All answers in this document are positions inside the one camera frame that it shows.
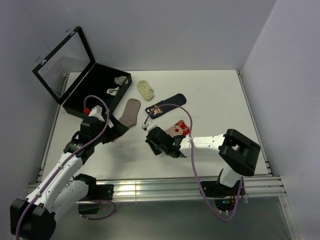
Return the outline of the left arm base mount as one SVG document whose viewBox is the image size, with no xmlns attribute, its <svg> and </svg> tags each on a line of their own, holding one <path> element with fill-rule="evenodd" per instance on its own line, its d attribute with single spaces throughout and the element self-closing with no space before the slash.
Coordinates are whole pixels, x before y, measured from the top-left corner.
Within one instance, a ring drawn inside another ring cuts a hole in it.
<svg viewBox="0 0 320 240">
<path fill-rule="evenodd" d="M 98 184 L 93 195 L 86 196 L 78 202 L 78 213 L 87 220 L 103 220 L 110 217 L 117 210 L 113 194 L 113 184 Z"/>
</svg>

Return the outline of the beige red reindeer sock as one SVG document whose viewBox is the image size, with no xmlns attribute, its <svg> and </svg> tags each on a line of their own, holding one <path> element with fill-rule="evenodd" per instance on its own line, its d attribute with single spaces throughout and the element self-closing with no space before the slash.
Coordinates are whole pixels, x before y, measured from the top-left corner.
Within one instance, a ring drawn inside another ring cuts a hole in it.
<svg viewBox="0 0 320 240">
<path fill-rule="evenodd" d="M 176 124 L 165 130 L 165 133 L 169 136 L 186 136 L 190 133 L 190 127 L 181 119 Z"/>
</svg>

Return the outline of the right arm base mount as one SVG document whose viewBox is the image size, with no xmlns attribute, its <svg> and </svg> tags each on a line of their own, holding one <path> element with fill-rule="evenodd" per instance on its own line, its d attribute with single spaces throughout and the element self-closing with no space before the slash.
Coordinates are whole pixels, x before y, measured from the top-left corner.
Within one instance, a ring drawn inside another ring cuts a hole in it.
<svg viewBox="0 0 320 240">
<path fill-rule="evenodd" d="M 218 184 L 217 181 L 201 181 L 201 186 L 208 198 L 214 198 L 214 204 L 220 211 L 232 211 L 236 205 L 236 198 L 238 189 L 240 186 L 240 180 L 230 188 L 224 185 Z"/>
</svg>

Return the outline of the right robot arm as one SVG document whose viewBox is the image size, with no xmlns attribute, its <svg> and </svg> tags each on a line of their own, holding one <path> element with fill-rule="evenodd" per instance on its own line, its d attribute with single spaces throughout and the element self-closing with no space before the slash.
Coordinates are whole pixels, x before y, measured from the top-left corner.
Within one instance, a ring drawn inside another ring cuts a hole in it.
<svg viewBox="0 0 320 240">
<path fill-rule="evenodd" d="M 145 142 L 157 156 L 161 153 L 172 158 L 191 158 L 195 156 L 219 157 L 226 163 L 216 183 L 217 191 L 229 194 L 241 177 L 252 177 L 261 147 L 235 129 L 216 136 L 191 137 L 170 136 L 160 127 L 149 130 Z"/>
</svg>

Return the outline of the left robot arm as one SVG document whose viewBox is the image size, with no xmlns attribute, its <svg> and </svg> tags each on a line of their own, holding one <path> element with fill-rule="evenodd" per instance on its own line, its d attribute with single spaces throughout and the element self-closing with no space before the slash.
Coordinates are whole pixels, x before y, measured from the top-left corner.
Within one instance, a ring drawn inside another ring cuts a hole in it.
<svg viewBox="0 0 320 240">
<path fill-rule="evenodd" d="M 80 124 L 80 129 L 65 146 L 55 167 L 24 199 L 10 206 L 10 231 L 17 240 L 49 240 L 59 219 L 77 202 L 111 203 L 101 199 L 96 178 L 75 173 L 95 152 L 96 145 L 121 137 L 128 127 L 113 115 L 93 113 Z"/>
</svg>

